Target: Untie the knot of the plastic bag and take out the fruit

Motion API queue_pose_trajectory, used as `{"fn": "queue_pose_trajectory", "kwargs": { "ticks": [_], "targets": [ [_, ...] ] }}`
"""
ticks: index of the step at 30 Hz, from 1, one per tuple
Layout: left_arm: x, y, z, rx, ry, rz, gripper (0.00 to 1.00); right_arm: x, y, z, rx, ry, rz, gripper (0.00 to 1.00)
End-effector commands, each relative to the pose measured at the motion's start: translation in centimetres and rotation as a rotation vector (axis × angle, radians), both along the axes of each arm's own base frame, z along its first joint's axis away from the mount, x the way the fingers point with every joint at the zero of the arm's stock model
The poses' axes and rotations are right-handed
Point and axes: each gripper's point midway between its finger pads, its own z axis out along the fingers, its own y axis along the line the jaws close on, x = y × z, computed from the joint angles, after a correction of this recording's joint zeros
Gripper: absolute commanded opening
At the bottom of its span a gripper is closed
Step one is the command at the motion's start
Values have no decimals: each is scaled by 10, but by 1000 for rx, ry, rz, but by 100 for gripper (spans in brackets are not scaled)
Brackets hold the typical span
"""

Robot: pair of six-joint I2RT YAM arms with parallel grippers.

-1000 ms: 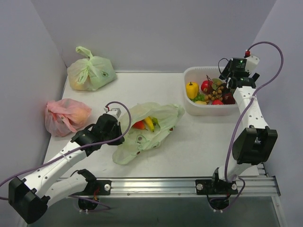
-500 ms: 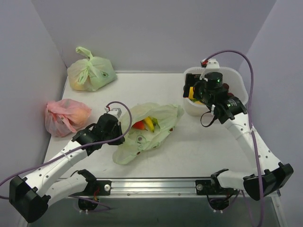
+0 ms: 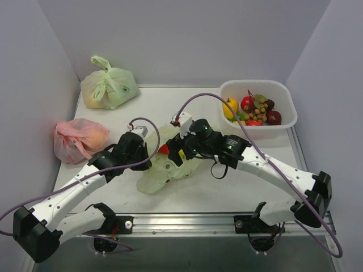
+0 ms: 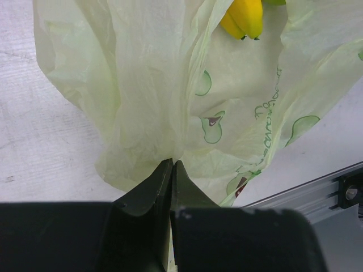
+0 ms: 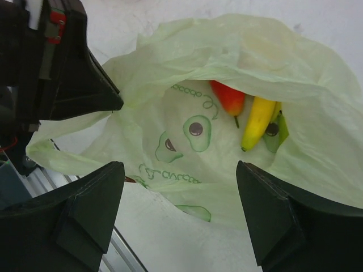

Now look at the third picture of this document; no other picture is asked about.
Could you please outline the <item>light green fruit bag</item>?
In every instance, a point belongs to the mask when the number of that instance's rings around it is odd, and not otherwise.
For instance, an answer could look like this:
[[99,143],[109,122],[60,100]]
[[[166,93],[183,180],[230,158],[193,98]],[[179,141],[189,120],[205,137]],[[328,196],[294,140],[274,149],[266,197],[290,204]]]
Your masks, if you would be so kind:
[[[168,139],[173,138],[178,134],[178,129],[172,125],[163,125],[158,128],[160,137],[160,146],[166,144]],[[168,158],[168,155],[163,155],[157,152],[152,158],[152,166],[144,171],[142,177],[136,183],[137,190],[144,194],[153,194],[162,189],[167,183],[172,180],[189,178],[201,164],[201,160],[187,160],[182,151],[179,152],[183,160],[183,164],[178,167],[173,161]]]

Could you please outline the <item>yellow bell pepper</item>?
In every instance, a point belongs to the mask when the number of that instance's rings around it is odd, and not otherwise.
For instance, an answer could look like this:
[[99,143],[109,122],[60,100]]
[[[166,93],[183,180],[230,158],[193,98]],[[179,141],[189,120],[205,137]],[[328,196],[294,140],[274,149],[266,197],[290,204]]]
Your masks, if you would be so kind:
[[234,118],[234,114],[238,112],[239,104],[235,99],[227,98],[226,104],[222,104],[222,109],[224,116],[231,120]]

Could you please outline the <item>red tomato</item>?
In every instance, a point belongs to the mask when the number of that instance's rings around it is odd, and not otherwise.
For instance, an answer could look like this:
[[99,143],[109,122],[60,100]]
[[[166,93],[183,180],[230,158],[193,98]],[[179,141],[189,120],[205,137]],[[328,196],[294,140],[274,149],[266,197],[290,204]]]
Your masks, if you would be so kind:
[[249,120],[246,122],[247,126],[263,126],[263,122],[260,120]]

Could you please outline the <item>brown longan bunch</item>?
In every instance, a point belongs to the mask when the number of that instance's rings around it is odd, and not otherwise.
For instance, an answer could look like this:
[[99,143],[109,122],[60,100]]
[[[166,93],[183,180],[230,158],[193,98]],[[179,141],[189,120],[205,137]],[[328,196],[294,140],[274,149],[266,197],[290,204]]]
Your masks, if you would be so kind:
[[261,94],[254,95],[250,90],[247,90],[247,96],[254,98],[254,107],[251,111],[245,112],[246,120],[260,120],[265,123],[267,121],[266,114],[267,111],[265,109],[265,102],[267,98]]

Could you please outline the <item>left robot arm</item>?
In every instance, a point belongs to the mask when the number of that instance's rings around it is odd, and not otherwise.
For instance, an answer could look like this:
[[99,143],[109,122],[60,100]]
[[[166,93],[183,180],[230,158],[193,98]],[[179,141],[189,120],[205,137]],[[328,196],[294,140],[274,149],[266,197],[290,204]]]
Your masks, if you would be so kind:
[[110,233],[116,228],[116,214],[104,203],[93,204],[79,214],[68,213],[91,193],[122,175],[126,168],[149,169],[146,135],[145,126],[126,132],[117,144],[97,152],[59,193],[30,209],[22,206],[16,210],[13,238],[36,263],[47,260],[71,238],[88,231]]

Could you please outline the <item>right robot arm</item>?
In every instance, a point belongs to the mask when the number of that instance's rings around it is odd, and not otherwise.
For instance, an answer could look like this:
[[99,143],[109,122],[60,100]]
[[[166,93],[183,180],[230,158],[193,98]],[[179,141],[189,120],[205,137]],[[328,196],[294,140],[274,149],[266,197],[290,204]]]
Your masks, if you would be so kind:
[[260,155],[247,140],[237,135],[223,135],[213,130],[206,119],[193,121],[185,136],[177,134],[166,142],[168,158],[182,165],[179,154],[186,159],[200,156],[213,159],[226,168],[253,174],[290,195],[279,202],[261,202],[251,218],[253,228],[264,232],[270,226],[297,221],[319,228],[332,198],[331,176],[291,167],[268,155]]

